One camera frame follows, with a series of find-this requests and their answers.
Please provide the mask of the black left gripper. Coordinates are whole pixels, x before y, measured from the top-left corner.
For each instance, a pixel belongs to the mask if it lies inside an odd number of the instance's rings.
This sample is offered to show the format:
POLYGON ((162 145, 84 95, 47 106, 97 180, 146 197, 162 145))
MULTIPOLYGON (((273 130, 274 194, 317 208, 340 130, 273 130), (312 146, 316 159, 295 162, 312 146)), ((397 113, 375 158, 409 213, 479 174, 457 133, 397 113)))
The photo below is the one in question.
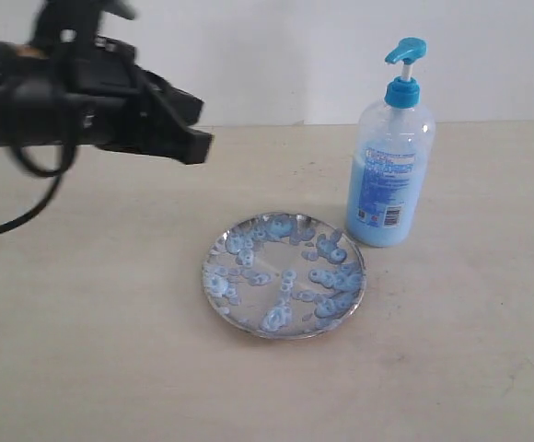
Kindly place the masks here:
POLYGON ((135 61, 135 48, 101 35, 102 17, 136 17, 127 1, 46 1, 29 44, 49 65, 34 145, 101 150, 203 164, 214 136, 194 128, 204 102, 135 61))

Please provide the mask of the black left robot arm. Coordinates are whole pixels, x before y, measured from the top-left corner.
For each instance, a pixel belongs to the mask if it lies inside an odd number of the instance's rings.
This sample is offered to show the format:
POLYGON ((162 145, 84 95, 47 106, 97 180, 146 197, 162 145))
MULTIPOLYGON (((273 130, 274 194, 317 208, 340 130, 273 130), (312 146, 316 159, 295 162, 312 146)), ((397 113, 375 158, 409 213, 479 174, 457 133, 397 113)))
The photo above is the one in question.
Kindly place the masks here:
POLYGON ((136 18, 126 1, 46 1, 27 42, 0 41, 0 146, 204 163, 213 137, 197 128, 203 102, 141 67, 133 45, 102 35, 105 14, 136 18))

